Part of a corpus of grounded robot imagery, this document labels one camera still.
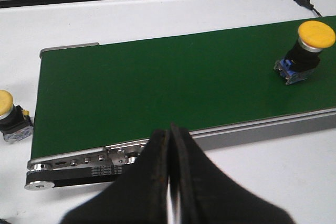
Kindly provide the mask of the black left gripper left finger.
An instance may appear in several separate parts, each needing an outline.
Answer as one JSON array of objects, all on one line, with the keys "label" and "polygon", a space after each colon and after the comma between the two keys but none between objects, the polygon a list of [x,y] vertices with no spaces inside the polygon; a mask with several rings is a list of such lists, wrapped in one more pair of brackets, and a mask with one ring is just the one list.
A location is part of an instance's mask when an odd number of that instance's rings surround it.
[{"label": "black left gripper left finger", "polygon": [[62,223],[167,223],[169,134],[156,130],[134,164]]}]

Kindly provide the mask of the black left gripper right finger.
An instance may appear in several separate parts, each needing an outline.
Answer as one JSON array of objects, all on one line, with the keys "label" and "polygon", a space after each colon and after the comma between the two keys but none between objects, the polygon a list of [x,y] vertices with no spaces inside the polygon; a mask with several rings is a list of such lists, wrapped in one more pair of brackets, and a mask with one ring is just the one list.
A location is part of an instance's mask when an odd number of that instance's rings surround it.
[{"label": "black left gripper right finger", "polygon": [[170,129],[170,179],[178,223],[293,223],[283,209],[246,190],[201,150],[188,129]]}]

